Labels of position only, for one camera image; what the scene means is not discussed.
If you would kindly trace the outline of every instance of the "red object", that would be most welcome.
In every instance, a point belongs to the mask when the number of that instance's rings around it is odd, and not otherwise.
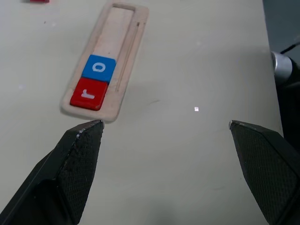
[[[30,2],[43,2],[43,3],[48,3],[49,0],[30,0]]]
[[[106,82],[81,77],[71,97],[70,104],[97,111],[101,108],[107,87]]]

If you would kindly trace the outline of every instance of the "wooden tray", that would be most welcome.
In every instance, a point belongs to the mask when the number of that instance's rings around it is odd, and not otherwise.
[[[63,111],[91,119],[116,120],[148,14],[149,10],[146,7],[115,2],[114,0],[104,6],[67,92],[61,101]],[[98,111],[70,105],[74,89],[91,54],[115,58],[117,61],[103,104]]]

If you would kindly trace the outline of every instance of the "white table surface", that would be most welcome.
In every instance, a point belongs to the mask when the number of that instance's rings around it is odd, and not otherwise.
[[[150,16],[80,224],[266,225],[228,129],[233,119],[281,133],[262,1],[130,2]],[[104,3],[1,2],[0,210],[86,121],[59,104]]]

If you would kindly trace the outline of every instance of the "cable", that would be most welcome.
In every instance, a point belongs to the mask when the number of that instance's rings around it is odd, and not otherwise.
[[[282,52],[280,52],[280,54],[287,53],[287,52],[289,52],[290,50],[292,50],[293,48],[295,48],[295,47],[297,47],[299,45],[300,45],[300,41],[296,42],[295,44],[291,45],[290,47],[284,49]]]

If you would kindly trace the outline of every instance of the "metal cylinder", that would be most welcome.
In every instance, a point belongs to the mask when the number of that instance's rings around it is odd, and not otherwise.
[[[289,57],[272,52],[275,83],[277,86],[286,82],[292,74],[293,64]]]

